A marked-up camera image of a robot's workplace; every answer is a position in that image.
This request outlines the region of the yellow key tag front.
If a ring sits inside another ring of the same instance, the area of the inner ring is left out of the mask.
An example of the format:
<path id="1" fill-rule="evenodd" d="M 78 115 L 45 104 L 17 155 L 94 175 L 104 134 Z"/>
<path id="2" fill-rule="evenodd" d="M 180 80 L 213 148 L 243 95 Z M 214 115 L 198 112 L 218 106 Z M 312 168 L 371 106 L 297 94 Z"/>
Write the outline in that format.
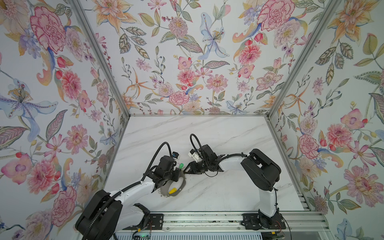
<path id="1" fill-rule="evenodd" d="M 171 189 L 170 191 L 169 191 L 169 194 L 171 195 L 171 194 L 174 194 L 175 192 L 177 192 L 177 188 L 173 188 L 173 189 Z"/>

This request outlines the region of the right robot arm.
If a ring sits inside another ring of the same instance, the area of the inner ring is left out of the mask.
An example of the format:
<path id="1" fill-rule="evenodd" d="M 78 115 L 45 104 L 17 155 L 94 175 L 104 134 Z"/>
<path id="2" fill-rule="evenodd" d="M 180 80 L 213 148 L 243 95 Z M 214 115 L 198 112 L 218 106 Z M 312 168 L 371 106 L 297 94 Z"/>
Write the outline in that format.
<path id="1" fill-rule="evenodd" d="M 249 154 L 237 153 L 216 155 L 208 145 L 188 153 L 193 159 L 184 174 L 200 175 L 207 172 L 222 173 L 229 170 L 244 170 L 251 181 L 259 188 L 261 205 L 259 214 L 272 219 L 278 215 L 277 190 L 275 183 L 280 180 L 281 168 L 259 149 L 253 149 Z"/>

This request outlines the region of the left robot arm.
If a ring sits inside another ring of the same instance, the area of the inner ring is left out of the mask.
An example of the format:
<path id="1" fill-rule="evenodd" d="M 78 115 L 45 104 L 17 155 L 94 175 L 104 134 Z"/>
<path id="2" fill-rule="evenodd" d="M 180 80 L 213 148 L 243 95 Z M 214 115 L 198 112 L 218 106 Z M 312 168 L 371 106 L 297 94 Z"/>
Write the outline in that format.
<path id="1" fill-rule="evenodd" d="M 143 230 L 150 224 L 151 212 L 138 200 L 177 182 L 181 169 L 177 167 L 179 154 L 163 156 L 160 163 L 149 169 L 143 180 L 111 193 L 98 191 L 75 224 L 84 240 L 108 240 L 117 231 L 133 228 Z"/>

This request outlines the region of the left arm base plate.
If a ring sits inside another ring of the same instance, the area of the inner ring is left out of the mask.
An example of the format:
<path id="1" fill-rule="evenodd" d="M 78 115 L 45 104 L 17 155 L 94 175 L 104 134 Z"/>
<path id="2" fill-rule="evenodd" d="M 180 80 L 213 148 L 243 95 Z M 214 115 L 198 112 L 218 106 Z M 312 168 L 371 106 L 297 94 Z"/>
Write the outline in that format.
<path id="1" fill-rule="evenodd" d="M 131 225 L 123 230 L 162 230 L 164 214 L 147 214 L 137 225 Z"/>

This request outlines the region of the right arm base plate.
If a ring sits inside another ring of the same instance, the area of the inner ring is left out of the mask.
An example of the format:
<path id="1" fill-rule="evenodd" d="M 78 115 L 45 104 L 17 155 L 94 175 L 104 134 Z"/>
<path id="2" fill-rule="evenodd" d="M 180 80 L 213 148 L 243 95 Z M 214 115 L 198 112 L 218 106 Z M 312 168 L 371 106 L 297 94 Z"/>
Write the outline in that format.
<path id="1" fill-rule="evenodd" d="M 242 214 L 243 220 L 241 225 L 246 230 L 285 230 L 286 224 L 282 215 L 276 212 L 272 217 L 268 217 L 263 213 Z"/>

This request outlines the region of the aluminium mounting rail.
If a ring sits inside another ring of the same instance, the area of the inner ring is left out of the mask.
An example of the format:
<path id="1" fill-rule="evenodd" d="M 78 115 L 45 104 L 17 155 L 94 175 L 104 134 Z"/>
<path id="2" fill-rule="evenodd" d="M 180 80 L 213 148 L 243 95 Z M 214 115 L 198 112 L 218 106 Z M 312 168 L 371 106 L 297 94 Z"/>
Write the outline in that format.
<path id="1" fill-rule="evenodd" d="M 245 232 L 244 212 L 162 212 L 160 223 L 154 221 L 142 232 Z M 281 211 L 278 221 L 271 229 L 261 227 L 260 232 L 280 231 L 289 235 L 294 232 L 329 232 L 325 217 L 319 212 Z"/>

